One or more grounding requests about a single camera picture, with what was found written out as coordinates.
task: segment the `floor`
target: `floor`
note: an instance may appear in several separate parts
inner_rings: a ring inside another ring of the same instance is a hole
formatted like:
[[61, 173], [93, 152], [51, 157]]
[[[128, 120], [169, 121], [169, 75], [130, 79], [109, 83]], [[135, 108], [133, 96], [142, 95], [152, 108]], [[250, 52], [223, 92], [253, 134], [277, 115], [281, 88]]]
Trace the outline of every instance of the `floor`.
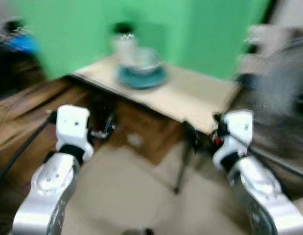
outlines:
[[180, 142], [155, 167], [126, 147], [104, 145], [81, 170], [62, 234], [120, 235], [142, 227], [156, 235], [251, 234], [226, 177], [214, 172], [210, 159], [200, 170], [189, 167], [182, 193], [172, 193], [182, 149]]

